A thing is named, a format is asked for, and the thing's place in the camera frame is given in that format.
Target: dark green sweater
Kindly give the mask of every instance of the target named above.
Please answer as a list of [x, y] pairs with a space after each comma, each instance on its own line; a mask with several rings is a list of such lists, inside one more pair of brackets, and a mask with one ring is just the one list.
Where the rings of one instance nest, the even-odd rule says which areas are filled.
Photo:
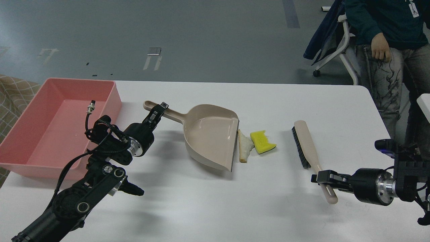
[[383, 33], [389, 46], [399, 50], [418, 49], [428, 43], [423, 33], [430, 29], [430, 0], [414, 0], [419, 17], [414, 18], [409, 0], [345, 0], [348, 22], [358, 31], [356, 44], [371, 44]]

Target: gray floor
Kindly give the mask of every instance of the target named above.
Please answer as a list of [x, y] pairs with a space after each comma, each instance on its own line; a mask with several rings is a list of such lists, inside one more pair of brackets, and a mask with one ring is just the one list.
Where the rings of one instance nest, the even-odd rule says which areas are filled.
[[[133, 81], [352, 84], [304, 59], [332, 0], [0, 0], [0, 74]], [[161, 47], [162, 59], [150, 47]]]

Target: hand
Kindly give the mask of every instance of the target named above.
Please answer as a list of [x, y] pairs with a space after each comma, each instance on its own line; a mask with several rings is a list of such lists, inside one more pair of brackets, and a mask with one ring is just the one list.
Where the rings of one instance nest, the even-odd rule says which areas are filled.
[[385, 62], [388, 63], [391, 61], [390, 46], [388, 46], [383, 33], [379, 33], [373, 37], [371, 48], [373, 58], [383, 60], [385, 57]]

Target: yellow sponge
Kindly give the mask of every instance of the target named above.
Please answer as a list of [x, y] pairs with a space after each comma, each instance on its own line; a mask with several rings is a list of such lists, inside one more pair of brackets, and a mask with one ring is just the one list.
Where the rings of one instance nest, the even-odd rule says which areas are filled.
[[256, 131], [251, 133], [251, 139], [254, 142], [255, 149], [259, 154], [269, 151], [276, 147], [276, 144], [269, 143], [269, 140], [264, 135], [266, 131]]

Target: checkered fabric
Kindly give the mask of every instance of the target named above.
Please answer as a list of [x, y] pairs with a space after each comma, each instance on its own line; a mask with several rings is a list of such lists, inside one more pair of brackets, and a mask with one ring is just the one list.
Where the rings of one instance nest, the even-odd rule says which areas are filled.
[[[0, 75], [0, 143], [39, 88], [38, 83]], [[0, 168], [0, 187], [8, 174], [8, 170]]]

